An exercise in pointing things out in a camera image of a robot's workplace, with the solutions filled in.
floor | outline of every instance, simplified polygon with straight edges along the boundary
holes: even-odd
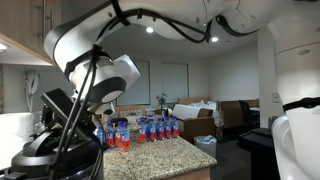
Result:
[[[213,168],[211,180],[251,180],[250,153],[237,143],[238,134],[228,134],[217,144],[218,165]]]

red label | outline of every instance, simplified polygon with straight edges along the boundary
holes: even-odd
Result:
[[[157,136],[156,136],[156,133],[155,133],[155,132],[152,133],[152,134],[150,134],[150,139],[151,139],[151,141],[155,141],[156,138],[157,138]]]
[[[163,139],[163,138],[164,138],[164,132],[160,132],[160,133],[159,133],[159,138],[160,138],[160,139]]]
[[[179,130],[178,129],[175,129],[173,131],[173,137],[179,137]]]
[[[129,149],[130,149],[130,141],[129,141],[129,140],[125,140],[125,141],[122,143],[122,148],[123,148],[123,150],[125,150],[125,151],[129,151]]]
[[[109,147],[113,147],[114,146],[113,138],[107,139],[107,145],[109,145]]]
[[[171,138],[171,131],[167,131],[166,136],[167,136],[167,138]]]
[[[147,142],[147,138],[146,138],[146,135],[145,134],[140,134],[139,136],[139,140],[141,143],[145,143]]]
[[[117,147],[121,147],[121,144],[122,144],[122,138],[121,137],[117,137],[116,138],[116,146]]]

window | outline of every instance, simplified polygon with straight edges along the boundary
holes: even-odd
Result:
[[[135,61],[141,77],[117,99],[117,106],[150,104],[149,62]]]
[[[188,64],[162,63],[162,92],[168,96],[167,103],[189,97]]]

trash can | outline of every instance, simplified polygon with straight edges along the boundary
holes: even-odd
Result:
[[[194,138],[194,145],[209,154],[210,156],[216,158],[217,150],[217,139],[211,135],[209,136],[197,136]],[[214,180],[215,172],[214,167],[210,168],[210,179]]]

cabinet door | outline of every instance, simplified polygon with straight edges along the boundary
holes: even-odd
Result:
[[[48,32],[61,23],[60,0],[31,0],[31,49],[47,56],[43,42]]]
[[[22,45],[30,41],[29,0],[0,0],[0,33]]]

